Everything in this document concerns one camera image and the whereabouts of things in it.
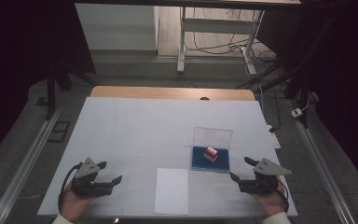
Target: gray floor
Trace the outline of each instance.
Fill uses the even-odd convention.
[[[186,60],[185,73],[177,75],[175,59],[143,57],[133,60],[129,56],[128,58],[120,57],[121,61],[118,63],[108,62],[115,57],[106,59],[94,55],[94,59],[101,60],[96,60],[97,75],[92,77],[102,85],[234,89],[239,84],[249,80],[249,77],[244,73],[243,61],[241,60],[188,59]],[[261,72],[266,67],[266,65],[258,65],[257,70]],[[271,77],[261,80],[261,82],[270,81],[279,75],[280,73],[276,72]],[[58,121],[70,122],[68,133],[67,135],[52,133],[49,136],[50,141],[47,141],[44,145],[6,223],[48,223],[51,220],[49,217],[39,217],[36,213],[60,162],[70,133],[76,125],[81,107],[92,89],[91,85],[84,80],[72,75],[70,77],[74,87],[70,92],[67,92],[66,103],[58,117]],[[282,127],[276,134],[282,148],[277,149],[276,152],[281,165],[293,171],[293,175],[287,177],[287,182],[292,191],[299,216],[292,217],[292,221],[297,224],[341,223],[332,200],[324,189],[324,184],[310,159],[295,121],[290,116],[286,100],[282,98],[284,87],[284,83],[276,87],[278,107],[275,104],[273,89],[264,92],[263,106],[266,120],[273,127],[279,125],[278,115],[280,115]],[[45,81],[33,85],[29,90],[28,104],[0,145],[0,199],[32,144],[35,134],[44,122],[47,109],[45,106],[36,106],[35,104],[40,97],[46,97],[46,93]],[[58,94],[63,95],[65,93],[58,91]],[[257,94],[256,98],[261,102],[261,95]],[[358,223],[358,172],[339,147],[339,144],[318,120],[314,113],[314,106],[315,102],[312,101],[308,108],[310,132]],[[111,219],[83,218],[82,221],[83,223],[112,223]],[[167,223],[168,221],[126,220],[126,222]],[[223,222],[224,220],[172,220],[168,223]],[[261,218],[239,222],[261,223]]]

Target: metal stand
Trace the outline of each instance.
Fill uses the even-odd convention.
[[[246,61],[250,75],[256,75],[255,66],[252,63],[250,52],[255,41],[258,26],[264,11],[258,11],[254,21],[223,21],[210,19],[187,19],[186,8],[182,7],[181,19],[181,35],[179,44],[178,66],[177,73],[185,72],[185,32],[198,33],[216,33],[216,34],[235,34],[235,35],[249,35],[246,48],[242,48],[242,54]]]

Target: dark background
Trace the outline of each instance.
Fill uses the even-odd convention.
[[[51,69],[95,72],[75,4],[58,2],[0,1],[0,143]]]

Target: cable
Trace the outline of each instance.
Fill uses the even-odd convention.
[[[71,170],[68,172],[68,174],[66,175],[65,179],[63,180],[62,186],[61,186],[61,192],[60,195],[58,196],[58,210],[61,212],[61,207],[62,207],[62,203],[63,203],[63,195],[67,192],[64,191],[65,190],[65,186],[66,186],[66,182],[68,181],[69,176],[71,175],[71,173],[74,170],[78,170],[80,169],[80,167],[83,165],[83,162],[79,163],[78,165],[75,165],[74,167],[71,168]]]
[[[264,119],[266,119],[266,116],[264,116],[264,102],[263,102],[263,90],[261,90],[261,84],[258,85],[260,88],[260,97],[261,97],[261,112],[263,113]]]
[[[240,15],[241,15],[241,10],[240,10],[240,13],[239,13],[239,15],[238,15],[238,18],[237,18],[237,20],[239,20],[240,19]],[[195,16],[196,16],[196,9],[193,7],[193,18],[195,18]],[[191,48],[189,48],[187,45],[186,45],[186,43],[185,43],[185,47],[186,47],[186,49],[188,49],[188,50],[197,50],[197,51],[201,51],[201,52],[205,52],[205,53],[209,53],[209,54],[216,54],[216,55],[219,55],[219,54],[228,54],[228,53],[231,53],[231,52],[233,52],[237,47],[231,47],[230,45],[232,45],[232,44],[238,44],[238,43],[240,43],[240,42],[244,42],[244,41],[247,41],[248,39],[245,39],[245,40],[240,40],[240,41],[237,41],[237,42],[234,42],[234,43],[232,43],[232,40],[234,39],[234,35],[232,35],[232,37],[231,37],[231,39],[230,39],[230,42],[228,43],[228,44],[225,44],[225,45],[220,45],[220,46],[214,46],[214,47],[206,47],[206,48],[200,48],[198,45],[197,45],[197,41],[196,41],[196,34],[195,34],[195,32],[193,32],[193,41],[194,41],[194,45],[195,45],[195,49],[191,49]],[[208,51],[208,50],[206,50],[206,49],[218,49],[218,48],[222,48],[222,47],[225,47],[225,46],[228,46],[229,47],[229,51],[225,51],[225,52],[210,52],[210,51]]]
[[[305,109],[307,109],[307,107],[308,107],[308,105],[310,104],[310,99],[309,98],[307,98],[307,105],[304,107],[304,108],[302,108],[301,109],[301,111],[303,111],[303,110],[305,110]]]
[[[275,105],[277,106],[277,113],[278,113],[278,127],[277,128],[273,128],[273,131],[278,131],[280,130],[282,124],[281,124],[281,112],[279,110],[279,106],[278,106],[278,99],[277,99],[277,92],[275,90],[276,85],[274,86],[274,99],[275,99]]]
[[[270,67],[268,67],[266,69],[266,71],[264,71],[262,74],[260,74],[258,77],[255,77],[254,79],[251,79],[245,83],[242,83],[238,86],[235,87],[235,89],[239,89],[241,87],[244,87],[246,86],[245,89],[248,89],[252,84],[254,84],[255,82],[257,82],[258,80],[262,79],[263,77],[266,77],[268,76],[271,72],[273,72],[275,69],[277,69],[279,67],[279,64],[278,63],[275,63],[273,65],[271,65]]]
[[[281,193],[281,191],[278,190],[278,188],[274,188],[273,186],[271,186],[270,183],[266,182],[266,181],[263,180],[263,179],[261,179],[261,181],[262,181],[265,185],[269,186],[272,190],[274,190],[275,193],[278,194],[278,196],[281,197],[281,199],[283,200],[284,212],[287,213],[287,211],[289,211],[289,201],[288,201],[288,200],[289,200],[289,191],[287,191],[286,186],[277,178],[278,183],[282,184],[282,186],[283,186],[284,189],[285,189],[285,192],[287,192],[287,197],[284,196],[284,194]]]

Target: white paper sheet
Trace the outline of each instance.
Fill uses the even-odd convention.
[[[188,215],[188,170],[157,169],[154,212]]]

